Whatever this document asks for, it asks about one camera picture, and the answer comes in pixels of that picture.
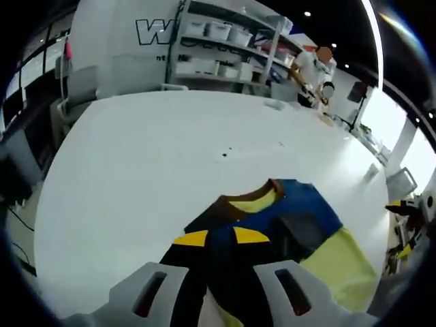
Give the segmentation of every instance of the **shelf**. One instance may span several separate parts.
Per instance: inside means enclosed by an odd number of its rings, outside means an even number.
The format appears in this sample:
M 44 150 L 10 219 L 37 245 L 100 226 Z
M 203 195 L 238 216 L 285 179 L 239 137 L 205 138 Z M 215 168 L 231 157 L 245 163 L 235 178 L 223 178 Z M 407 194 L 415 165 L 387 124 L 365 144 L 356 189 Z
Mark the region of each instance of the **shelf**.
M 230 42 L 230 41 L 216 40 L 216 39 L 211 39 L 210 37 L 207 37 L 207 36 L 197 36 L 197 35 L 184 35 L 184 36 L 182 36 L 182 39 L 201 41 L 204 43 L 221 44 L 222 46 L 227 46 L 228 48 L 235 48 L 235 49 L 238 49 L 241 51 L 250 52 L 251 54 L 253 54 L 255 56 L 268 58 L 268 54 L 266 54 L 265 52 L 256 50 L 254 48 L 248 48 L 246 46 L 239 46 L 238 44 L 235 44 L 235 43 Z
M 191 14 L 199 14 L 202 16 L 217 18 L 227 22 L 233 22 L 244 27 L 251 27 L 252 29 L 262 30 L 262 33 L 265 33 L 271 39 L 273 38 L 276 30 L 276 27 L 250 14 L 236 12 L 219 5 L 213 5 L 212 3 L 192 1 L 188 12 Z M 280 35 L 280 41 L 289 46 L 296 54 L 299 54 L 304 50 L 301 45 L 290 40 L 286 35 Z
M 258 82 L 249 82 L 247 80 L 237 80 L 235 78 L 227 78 L 222 76 L 214 76 L 208 74 L 177 74 L 176 78 L 180 79 L 199 79 L 199 80 L 214 80 L 217 82 L 227 82 L 227 83 L 236 83 L 236 84 L 245 84 L 251 85 L 253 87 L 265 87 L 265 84 L 260 84 Z
M 288 36 L 280 35 L 280 41 L 290 46 L 291 50 L 295 51 L 295 53 L 298 55 L 304 50 L 304 48 L 300 44 L 297 44 L 296 42 L 290 40 Z
M 275 28 L 269 25 L 267 22 L 263 22 L 256 17 L 242 12 L 236 12 L 212 3 L 192 1 L 188 12 L 191 14 L 199 14 L 233 22 L 235 24 L 242 25 L 244 27 L 251 27 L 253 29 L 269 29 L 271 31 L 275 30 Z
M 285 65 L 285 63 L 282 60 L 278 60 L 277 58 L 274 58 L 273 63 L 276 63 L 277 65 L 281 66 L 282 68 L 285 68 L 287 70 L 290 70 L 291 67 L 288 67 L 287 65 Z

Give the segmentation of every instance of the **white shirt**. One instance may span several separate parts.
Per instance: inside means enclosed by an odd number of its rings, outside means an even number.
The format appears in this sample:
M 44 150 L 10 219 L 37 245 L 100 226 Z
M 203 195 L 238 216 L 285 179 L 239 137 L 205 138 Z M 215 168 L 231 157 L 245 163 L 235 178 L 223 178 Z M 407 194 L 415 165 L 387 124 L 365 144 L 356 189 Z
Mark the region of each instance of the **white shirt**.
M 318 86 L 324 82 L 326 72 L 321 68 L 321 63 L 319 63 L 319 67 L 315 64 L 317 61 L 317 57 L 314 51 L 302 51 L 294 60 L 294 63 L 299 66 L 300 74 L 305 80 L 305 82 L 309 85 L 308 90 L 315 93 Z M 301 95 L 305 97 L 307 94 L 304 94 L 301 90 L 299 92 Z

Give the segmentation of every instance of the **brown collar trim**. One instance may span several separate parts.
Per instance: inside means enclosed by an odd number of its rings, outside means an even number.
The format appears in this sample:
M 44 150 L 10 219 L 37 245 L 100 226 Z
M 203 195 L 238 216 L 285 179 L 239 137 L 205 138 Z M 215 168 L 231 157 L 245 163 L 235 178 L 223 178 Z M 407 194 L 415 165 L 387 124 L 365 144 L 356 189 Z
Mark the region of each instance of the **brown collar trim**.
M 281 184 L 276 179 L 268 179 L 268 181 L 255 191 L 247 194 L 243 194 L 241 196 L 220 196 L 215 203 L 215 206 L 223 212 L 224 215 L 228 216 L 233 220 L 244 219 L 245 216 L 249 215 L 245 211 L 242 211 L 235 206 L 232 206 L 230 202 L 238 202 L 238 201 L 256 201 L 257 199 L 262 198 L 271 189 L 275 189 L 275 202 L 280 200 L 285 194 Z

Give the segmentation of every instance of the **person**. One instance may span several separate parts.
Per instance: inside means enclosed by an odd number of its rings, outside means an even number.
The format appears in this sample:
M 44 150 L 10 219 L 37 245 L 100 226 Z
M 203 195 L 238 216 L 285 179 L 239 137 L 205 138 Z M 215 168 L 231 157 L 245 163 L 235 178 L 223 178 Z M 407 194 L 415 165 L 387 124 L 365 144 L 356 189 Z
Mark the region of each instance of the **person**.
M 322 95 L 321 87 L 329 70 L 326 64 L 332 58 L 332 51 L 326 46 L 320 46 L 315 51 L 302 51 L 295 58 L 287 79 L 294 79 L 300 87 L 298 102 L 302 106 L 312 108 L 316 98 L 328 105 L 328 99 Z

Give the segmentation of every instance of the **black fabric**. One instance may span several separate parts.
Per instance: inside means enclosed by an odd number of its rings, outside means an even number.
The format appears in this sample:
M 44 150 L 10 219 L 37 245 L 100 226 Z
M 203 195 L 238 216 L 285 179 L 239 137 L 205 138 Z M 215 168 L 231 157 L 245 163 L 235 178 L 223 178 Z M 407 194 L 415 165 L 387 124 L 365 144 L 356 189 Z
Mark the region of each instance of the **black fabric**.
M 312 103 L 300 93 L 298 94 L 298 103 L 306 108 L 312 108 Z
M 171 327 L 198 326 L 203 298 L 206 294 L 205 255 L 204 247 L 173 244 L 160 262 L 168 266 L 189 269 L 174 304 Z
M 210 233 L 209 242 L 213 242 Z M 269 242 L 208 247 L 207 285 L 218 305 L 244 326 L 273 326 L 262 284 L 253 267 L 275 261 Z
M 217 205 L 214 203 L 206 209 L 200 216 L 194 219 L 184 229 L 185 233 L 194 233 L 200 230 L 215 230 L 232 223 L 234 220 L 226 215 L 222 215 Z

